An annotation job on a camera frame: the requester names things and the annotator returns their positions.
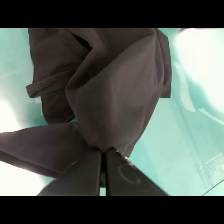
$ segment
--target brown fabric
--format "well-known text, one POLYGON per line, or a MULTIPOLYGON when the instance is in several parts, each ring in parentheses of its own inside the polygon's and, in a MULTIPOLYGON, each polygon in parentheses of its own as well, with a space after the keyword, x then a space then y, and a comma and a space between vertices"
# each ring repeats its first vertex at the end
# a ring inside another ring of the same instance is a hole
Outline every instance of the brown fabric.
POLYGON ((29 35, 30 97, 41 96, 49 124, 74 116, 78 123, 2 133, 0 152, 45 175, 64 172, 88 147, 129 156, 159 97, 170 97, 167 37, 153 28, 29 29, 29 35))

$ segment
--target garment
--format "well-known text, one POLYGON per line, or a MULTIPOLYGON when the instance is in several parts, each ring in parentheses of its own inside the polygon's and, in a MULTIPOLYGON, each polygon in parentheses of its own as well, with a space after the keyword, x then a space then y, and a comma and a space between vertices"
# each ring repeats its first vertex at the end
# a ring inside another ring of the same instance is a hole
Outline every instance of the garment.
POLYGON ((170 97, 167 37, 153 28, 32 28, 29 36, 27 91, 41 96, 49 125, 0 134, 0 159, 57 176, 89 147, 130 156, 158 99, 170 97))

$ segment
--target glass tabletop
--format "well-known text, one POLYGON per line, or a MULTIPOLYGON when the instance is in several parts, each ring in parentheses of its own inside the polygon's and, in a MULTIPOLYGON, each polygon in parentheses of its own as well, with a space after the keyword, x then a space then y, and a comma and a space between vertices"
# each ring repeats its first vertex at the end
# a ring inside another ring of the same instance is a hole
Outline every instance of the glass tabletop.
MULTIPOLYGON (((130 160, 169 195, 224 195, 224 29, 160 28, 170 41, 172 95, 160 99, 130 160)), ((0 132, 46 125, 30 99, 27 28, 0 29, 0 132)), ((52 178, 0 162, 0 195, 36 195, 52 178)))

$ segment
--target dark cloth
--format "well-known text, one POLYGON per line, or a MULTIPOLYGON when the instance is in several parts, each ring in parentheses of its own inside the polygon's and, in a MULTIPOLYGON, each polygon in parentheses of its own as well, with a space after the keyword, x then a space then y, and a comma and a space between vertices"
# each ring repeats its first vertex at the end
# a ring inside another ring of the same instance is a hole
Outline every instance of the dark cloth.
POLYGON ((50 125, 0 134, 0 159, 57 176, 89 147, 130 156, 158 99, 170 97, 167 37, 153 28, 43 28, 29 36, 27 91, 41 96, 50 125), (66 123, 74 116, 78 123, 66 123))

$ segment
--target turquoise surface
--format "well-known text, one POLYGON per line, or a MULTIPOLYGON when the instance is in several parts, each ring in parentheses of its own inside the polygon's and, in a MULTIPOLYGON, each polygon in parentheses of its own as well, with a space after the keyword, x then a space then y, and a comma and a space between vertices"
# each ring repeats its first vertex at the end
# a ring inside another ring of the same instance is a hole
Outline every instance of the turquoise surface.
MULTIPOLYGON (((130 160, 170 195, 224 195, 224 29, 160 30, 172 96, 159 100, 130 160)), ((0 132, 46 125, 26 92, 32 74, 27 28, 1 28, 0 132)), ((0 180, 0 195, 36 195, 52 179, 1 162, 0 180)))

